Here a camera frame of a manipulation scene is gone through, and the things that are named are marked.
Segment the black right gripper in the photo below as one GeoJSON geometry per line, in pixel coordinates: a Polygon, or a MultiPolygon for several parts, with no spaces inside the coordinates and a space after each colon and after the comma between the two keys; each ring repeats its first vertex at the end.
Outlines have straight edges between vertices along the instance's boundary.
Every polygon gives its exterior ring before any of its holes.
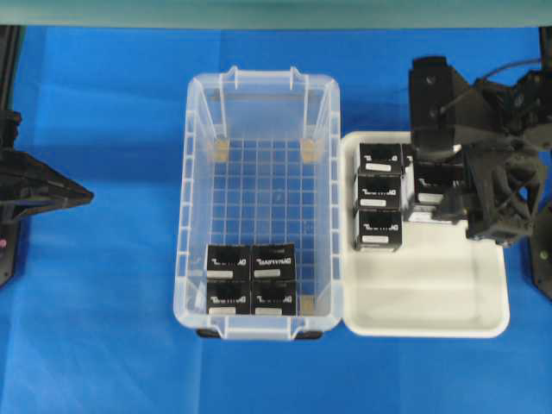
{"type": "Polygon", "coordinates": [[[543,195],[543,163],[536,147],[511,136],[463,147],[454,138],[450,129],[412,133],[418,160],[445,162],[462,149],[467,167],[470,192],[464,186],[446,190],[433,219],[452,224],[467,219],[468,239],[503,247],[531,236],[543,195]]]}

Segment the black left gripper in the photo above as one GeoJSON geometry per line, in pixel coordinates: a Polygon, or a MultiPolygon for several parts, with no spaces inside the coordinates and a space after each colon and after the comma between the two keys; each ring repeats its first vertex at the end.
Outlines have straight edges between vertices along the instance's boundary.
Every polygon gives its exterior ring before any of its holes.
{"type": "Polygon", "coordinates": [[[27,153],[1,151],[1,224],[28,216],[89,204],[94,193],[27,153]],[[32,199],[32,181],[56,191],[62,198],[32,199]]]}

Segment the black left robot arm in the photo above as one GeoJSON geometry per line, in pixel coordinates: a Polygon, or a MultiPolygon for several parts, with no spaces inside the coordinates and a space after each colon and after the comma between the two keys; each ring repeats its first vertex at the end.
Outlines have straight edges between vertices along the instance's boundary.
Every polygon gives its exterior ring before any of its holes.
{"type": "Polygon", "coordinates": [[[94,194],[46,163],[15,148],[22,122],[11,98],[22,27],[1,27],[1,284],[15,275],[21,221],[89,204],[94,194]]]}

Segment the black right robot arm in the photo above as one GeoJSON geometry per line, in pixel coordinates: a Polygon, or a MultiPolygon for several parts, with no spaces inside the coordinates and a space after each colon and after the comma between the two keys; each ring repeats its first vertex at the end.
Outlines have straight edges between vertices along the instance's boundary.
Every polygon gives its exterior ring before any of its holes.
{"type": "Polygon", "coordinates": [[[424,166],[459,164],[430,211],[437,222],[467,221],[466,237],[509,247],[528,239],[533,286],[551,296],[551,206],[542,205],[551,149],[551,28],[538,30],[537,70],[514,85],[492,81],[522,60],[467,82],[443,56],[409,71],[411,145],[424,166]]]}

